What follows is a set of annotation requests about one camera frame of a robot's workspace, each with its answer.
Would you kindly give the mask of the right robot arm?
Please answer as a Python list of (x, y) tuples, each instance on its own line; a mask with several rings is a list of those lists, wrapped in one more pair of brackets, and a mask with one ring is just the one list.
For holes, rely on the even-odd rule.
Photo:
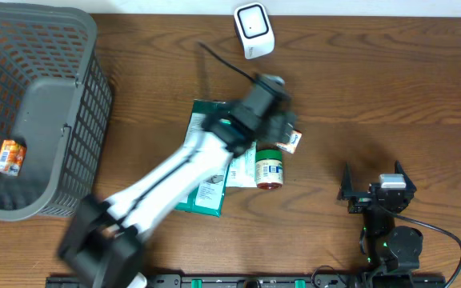
[(423, 235), (416, 228), (397, 226), (395, 217), (408, 207), (416, 191), (398, 161), (392, 174), (380, 174), (379, 180), (371, 183), (366, 191), (353, 187), (351, 168), (345, 166), (339, 199), (348, 201), (350, 214), (363, 216), (359, 246), (370, 265), (365, 271), (350, 276), (348, 287), (415, 286), (412, 272), (419, 268)]

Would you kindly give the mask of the white teal wipes packet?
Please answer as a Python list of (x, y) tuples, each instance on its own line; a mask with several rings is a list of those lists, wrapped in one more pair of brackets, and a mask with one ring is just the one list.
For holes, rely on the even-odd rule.
[(255, 188), (256, 142), (244, 154), (231, 161), (226, 180), (227, 187)]

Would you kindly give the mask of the green lid spice jar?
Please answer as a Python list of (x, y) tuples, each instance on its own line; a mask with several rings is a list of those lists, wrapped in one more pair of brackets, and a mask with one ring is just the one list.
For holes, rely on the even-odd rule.
[(255, 155), (255, 183), (259, 189), (283, 186), (283, 157), (280, 150), (260, 150)]

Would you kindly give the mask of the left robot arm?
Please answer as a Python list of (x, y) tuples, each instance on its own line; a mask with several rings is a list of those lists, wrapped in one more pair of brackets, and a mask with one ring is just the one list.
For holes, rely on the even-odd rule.
[[(245, 122), (258, 119), (247, 134)], [(199, 129), (167, 160), (132, 186), (104, 201), (92, 195), (78, 205), (58, 248), (58, 257), (86, 287), (145, 287), (146, 241), (161, 221), (254, 141), (286, 142), (297, 117), (279, 108), (258, 118), (236, 102), (202, 119)]]

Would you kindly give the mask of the red white sachet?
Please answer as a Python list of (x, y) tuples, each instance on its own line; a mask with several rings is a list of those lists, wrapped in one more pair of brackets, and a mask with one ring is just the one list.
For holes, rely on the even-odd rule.
[(294, 154), (302, 137), (302, 133), (297, 130), (291, 132), (290, 139), (287, 143), (277, 142), (275, 145), (289, 154)]

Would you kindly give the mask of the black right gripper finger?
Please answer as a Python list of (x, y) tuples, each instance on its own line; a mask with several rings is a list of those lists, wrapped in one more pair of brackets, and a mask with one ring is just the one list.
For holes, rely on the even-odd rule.
[(343, 177), (339, 187), (340, 193), (352, 193), (353, 192), (353, 183), (351, 180), (351, 168), (348, 163), (345, 164), (343, 170)]
[(403, 169), (403, 167), (401, 165), (401, 162), (399, 160), (395, 161), (395, 173), (396, 174), (401, 174), (403, 176), (403, 179), (404, 179), (404, 181), (406, 183), (406, 188), (414, 188), (415, 187), (412, 180), (410, 180), (410, 178), (408, 177), (408, 175), (404, 171), (404, 169)]

